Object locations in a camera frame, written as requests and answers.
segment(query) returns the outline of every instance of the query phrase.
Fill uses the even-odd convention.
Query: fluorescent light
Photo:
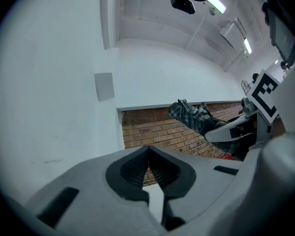
[[[244,44],[245,44],[245,46],[247,48],[248,53],[251,54],[252,53],[252,50],[251,50],[251,47],[249,45],[249,42],[248,42],[248,39],[247,38],[244,39]]]
[[[213,6],[215,6],[222,14],[224,14],[226,7],[220,2],[220,0],[207,0]]]

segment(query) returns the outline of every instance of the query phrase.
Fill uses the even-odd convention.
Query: red brick
[[[194,152],[194,151],[193,151],[192,149],[190,149],[190,148],[189,148],[189,150],[186,151],[187,154],[191,154],[191,153],[193,153],[193,152]]]
[[[197,143],[194,143],[194,144],[190,144],[190,145],[189,145],[190,148],[194,148],[194,147],[196,147],[196,146],[197,146]]]
[[[201,150],[199,150],[198,151],[198,154],[200,155],[200,154],[206,152],[207,150],[209,150],[209,147],[208,146],[206,146],[206,147],[202,148]]]
[[[134,141],[134,137],[133,137],[133,136],[124,136],[124,137],[123,137],[123,140],[124,140],[125,142]]]
[[[199,146],[199,145],[202,145],[202,144],[204,144],[206,141],[205,141],[205,139],[201,139],[200,141],[198,141],[197,142],[197,145]]]
[[[156,126],[156,127],[152,127],[151,131],[155,132],[155,131],[161,131],[161,130],[166,130],[166,129],[170,129],[172,128],[171,125],[162,125],[162,126]]]
[[[140,129],[141,134],[150,133],[150,132],[151,132],[151,128],[142,128],[142,129]]]
[[[134,142],[124,143],[125,148],[137,147],[137,146],[141,146],[141,145],[142,145],[142,141],[134,141]]]
[[[190,135],[192,133],[194,133],[195,131],[193,131],[192,129],[189,129],[189,130],[186,130],[182,133],[183,136],[187,136],[187,135]]]
[[[189,145],[187,145],[187,146],[185,146],[185,147],[182,147],[182,148],[178,149],[178,151],[180,151],[180,152],[186,152],[187,150],[190,150]]]
[[[179,128],[181,127],[180,122],[172,124],[172,128]]]
[[[159,137],[155,137],[155,138],[154,138],[154,141],[155,141],[156,143],[158,143],[158,142],[162,142],[162,141],[170,140],[170,139],[173,139],[173,138],[174,138],[173,135],[159,136]]]
[[[188,139],[188,140],[189,140],[189,139],[192,139],[192,138],[194,138],[194,134],[187,135],[187,139]]]
[[[153,126],[155,126],[154,122],[148,122],[148,123],[133,125],[133,128],[149,128]]]
[[[143,139],[148,139],[148,138],[153,138],[156,137],[156,133],[148,133],[144,135],[136,135],[134,136],[135,140],[143,140]]]
[[[148,184],[153,184],[153,183],[156,183],[156,180],[155,180],[155,179],[150,179],[150,180],[148,181]]]
[[[151,145],[154,143],[153,139],[142,140],[142,145]]]
[[[208,156],[208,154],[209,154],[209,152],[208,152],[208,151],[206,151],[206,152],[204,152],[203,154],[201,154],[201,156],[207,157],[207,156]]]
[[[185,146],[184,142],[176,144],[176,149],[179,149],[179,148],[184,147],[184,146]]]
[[[167,133],[168,134],[174,134],[174,133],[178,133],[178,132],[182,132],[184,131],[184,128],[183,127],[180,127],[180,128],[172,128],[172,129],[168,129],[167,130]]]
[[[205,148],[207,145],[206,145],[206,143],[203,143],[202,145],[201,145],[201,148]]]
[[[122,126],[123,130],[128,130],[128,129],[132,129],[132,128],[133,128],[132,125],[123,125]]]
[[[196,152],[199,152],[200,149],[201,149],[200,146],[196,146],[196,147],[194,147],[192,150],[193,150],[193,151],[196,151]]]
[[[172,145],[172,144],[181,143],[181,142],[186,141],[186,140],[187,140],[186,137],[175,138],[175,139],[172,139],[172,140],[171,140],[171,145]]]
[[[192,143],[197,142],[198,140],[199,140],[198,137],[196,137],[196,138],[193,138],[193,139],[190,139],[190,140],[185,141],[185,144],[186,145],[189,145],[189,144],[192,144]]]
[[[170,120],[165,121],[166,124],[173,124],[173,123],[176,123],[176,122],[179,122],[179,120],[170,119]]]
[[[175,145],[170,145],[170,146],[166,147],[166,149],[172,149],[172,150],[174,150],[174,149],[176,149],[176,144]]]
[[[124,130],[123,135],[124,136],[131,136],[131,135],[138,135],[140,132],[138,129],[131,129],[131,130]]]
[[[171,144],[170,141],[165,141],[165,142],[160,143],[160,146],[161,147],[166,147],[166,146],[169,146],[170,144]]]
[[[213,152],[215,149],[216,149],[215,147],[212,147],[208,151]]]
[[[166,135],[167,135],[167,131],[166,130],[157,132],[157,136],[166,136]]]
[[[175,138],[182,137],[182,133],[176,133],[176,134],[174,134],[174,137],[175,137]]]
[[[156,122],[155,122],[155,125],[156,125],[156,126],[159,126],[159,125],[165,125],[165,124],[166,124],[166,123],[165,123],[164,120],[156,121]]]

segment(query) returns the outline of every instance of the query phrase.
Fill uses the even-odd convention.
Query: gray panel
[[[259,153],[260,149],[250,151],[243,161],[239,172],[236,174],[231,184],[229,184],[229,186],[220,193],[218,199],[216,199],[213,203],[208,204],[208,208],[197,217],[194,217],[194,219],[189,221],[189,223],[169,232],[168,235],[209,235],[212,228],[215,228],[214,224],[222,213],[224,216],[229,216],[229,219],[231,219],[232,212],[240,205],[243,197],[250,187]],[[206,200],[197,199],[194,201],[194,205],[197,202],[206,202]],[[223,225],[221,229],[225,230],[224,235],[228,235],[225,225]]]
[[[196,181],[185,197],[170,200],[174,216],[188,222],[208,208],[229,186],[234,175],[214,170],[215,166],[239,169],[240,161],[195,157],[189,154],[177,153],[169,149],[160,148],[163,152],[190,164],[196,171]]]
[[[114,98],[114,84],[112,73],[95,73],[95,85],[98,101]]]
[[[271,97],[286,132],[295,133],[295,63]]]
[[[157,223],[145,202],[120,198],[107,184],[108,166],[136,151],[126,149],[82,162],[47,184],[26,204],[37,215],[66,186],[80,192],[69,206],[56,230],[68,235],[113,236],[159,235],[165,229]]]

